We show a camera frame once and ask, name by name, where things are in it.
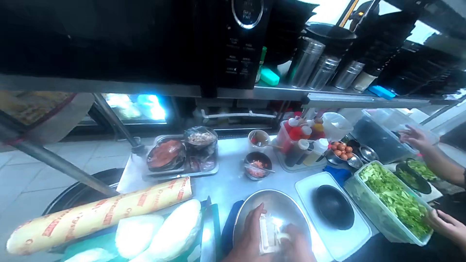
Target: green herb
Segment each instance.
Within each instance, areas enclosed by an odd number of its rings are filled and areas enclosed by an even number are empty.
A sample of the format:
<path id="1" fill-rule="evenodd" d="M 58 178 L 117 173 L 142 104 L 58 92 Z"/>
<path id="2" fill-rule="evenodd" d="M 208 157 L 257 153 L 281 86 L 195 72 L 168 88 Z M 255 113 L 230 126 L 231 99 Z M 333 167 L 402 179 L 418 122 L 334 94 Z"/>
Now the green herb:
<path id="1" fill-rule="evenodd" d="M 406 183 L 410 184 L 412 187 L 419 189 L 419 184 L 416 179 L 403 170 L 398 170 L 398 174 L 405 180 Z"/>
<path id="2" fill-rule="evenodd" d="M 437 179 L 437 176 L 421 161 L 408 160 L 408 166 L 418 172 L 426 180 Z"/>
<path id="3" fill-rule="evenodd" d="M 419 239 L 430 232 L 422 218 L 427 209 L 409 195 L 398 178 L 377 163 L 365 167 L 359 176 L 374 194 Z"/>

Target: stainless steel shelf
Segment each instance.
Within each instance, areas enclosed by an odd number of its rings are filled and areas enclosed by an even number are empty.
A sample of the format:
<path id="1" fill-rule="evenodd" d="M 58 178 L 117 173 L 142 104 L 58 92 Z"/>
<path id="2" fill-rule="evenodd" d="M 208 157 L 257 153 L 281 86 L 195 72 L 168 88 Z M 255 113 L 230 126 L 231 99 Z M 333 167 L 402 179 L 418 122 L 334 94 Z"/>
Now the stainless steel shelf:
<path id="1" fill-rule="evenodd" d="M 143 94 L 156 92 L 163 96 L 201 97 L 199 86 L 157 83 L 132 83 L 58 77 L 35 77 L 0 74 L 0 90 L 64 91 Z M 386 100 L 366 91 L 355 93 L 328 87 L 322 91 L 295 89 L 279 84 L 274 87 L 259 84 L 252 90 L 218 88 L 218 98 L 291 100 L 309 98 L 309 107 L 337 108 L 420 108 L 431 104 L 453 104 L 456 101 L 426 98 L 394 98 Z"/>

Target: microwave control panel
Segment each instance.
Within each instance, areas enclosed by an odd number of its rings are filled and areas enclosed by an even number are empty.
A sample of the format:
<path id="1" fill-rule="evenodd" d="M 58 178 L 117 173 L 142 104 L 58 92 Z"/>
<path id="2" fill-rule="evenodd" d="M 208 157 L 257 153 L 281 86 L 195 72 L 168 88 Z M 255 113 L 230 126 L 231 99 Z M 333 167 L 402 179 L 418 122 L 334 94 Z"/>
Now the microwave control panel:
<path id="1" fill-rule="evenodd" d="M 222 87 L 253 89 L 272 8 L 271 0 L 227 0 L 220 43 Z"/>

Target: microwave dial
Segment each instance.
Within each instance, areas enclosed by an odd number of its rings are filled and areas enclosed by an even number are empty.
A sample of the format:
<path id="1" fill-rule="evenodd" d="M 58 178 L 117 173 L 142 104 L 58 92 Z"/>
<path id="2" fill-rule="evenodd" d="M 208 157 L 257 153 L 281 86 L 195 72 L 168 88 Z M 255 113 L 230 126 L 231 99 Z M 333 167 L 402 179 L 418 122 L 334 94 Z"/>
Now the microwave dial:
<path id="1" fill-rule="evenodd" d="M 233 17 L 244 29 L 252 29 L 260 22 L 264 0 L 231 0 Z"/>

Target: bowl of eggs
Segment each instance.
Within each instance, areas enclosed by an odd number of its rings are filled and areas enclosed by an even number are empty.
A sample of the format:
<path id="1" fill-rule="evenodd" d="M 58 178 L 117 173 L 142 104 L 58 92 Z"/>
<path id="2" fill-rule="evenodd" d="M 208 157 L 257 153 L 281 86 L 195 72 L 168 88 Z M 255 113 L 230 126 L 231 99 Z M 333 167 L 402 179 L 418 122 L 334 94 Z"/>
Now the bowl of eggs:
<path id="1" fill-rule="evenodd" d="M 343 142 L 333 142 L 330 150 L 327 152 L 326 158 L 330 163 L 338 165 L 351 159 L 353 156 L 353 148 L 351 146 L 347 146 Z"/>

